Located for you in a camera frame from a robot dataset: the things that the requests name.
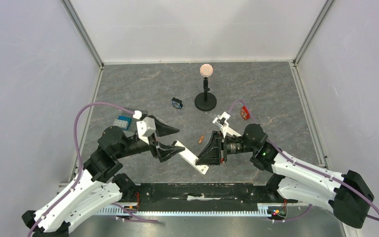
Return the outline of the white remote control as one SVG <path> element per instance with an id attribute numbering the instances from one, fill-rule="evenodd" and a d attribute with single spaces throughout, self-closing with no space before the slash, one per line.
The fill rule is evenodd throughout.
<path id="1" fill-rule="evenodd" d="M 178 155 L 185 160 L 189 165 L 196 169 L 200 174 L 205 175 L 209 169 L 207 165 L 197 165 L 196 162 L 199 158 L 192 153 L 186 146 L 184 146 L 180 141 L 176 140 L 172 143 L 174 147 L 183 148 L 183 151 L 180 151 Z"/>

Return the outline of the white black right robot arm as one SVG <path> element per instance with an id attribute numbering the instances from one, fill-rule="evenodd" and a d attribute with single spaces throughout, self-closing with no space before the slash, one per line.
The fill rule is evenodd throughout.
<path id="1" fill-rule="evenodd" d="M 207 146 L 198 155 L 197 165 L 220 165 L 228 155 L 252 153 L 250 162 L 272 173 L 265 195 L 271 201 L 298 200 L 324 208 L 356 229 L 369 217 L 374 195 L 363 177 L 349 170 L 330 171 L 299 160 L 268 140 L 259 124 L 249 124 L 242 135 L 213 131 Z"/>

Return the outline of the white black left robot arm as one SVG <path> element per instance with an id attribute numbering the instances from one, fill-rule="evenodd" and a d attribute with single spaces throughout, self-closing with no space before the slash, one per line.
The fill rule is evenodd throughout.
<path id="1" fill-rule="evenodd" d="M 28 210 L 22 220 L 33 237 L 67 237 L 87 218 L 119 200 L 134 198 L 136 185 L 119 170 L 119 159 L 150 152 L 160 162 L 185 150 L 164 145 L 157 138 L 178 133 L 155 116 L 136 122 L 132 136 L 115 125 L 107 127 L 98 139 L 98 148 L 78 171 L 77 176 L 52 201 L 39 210 Z"/>

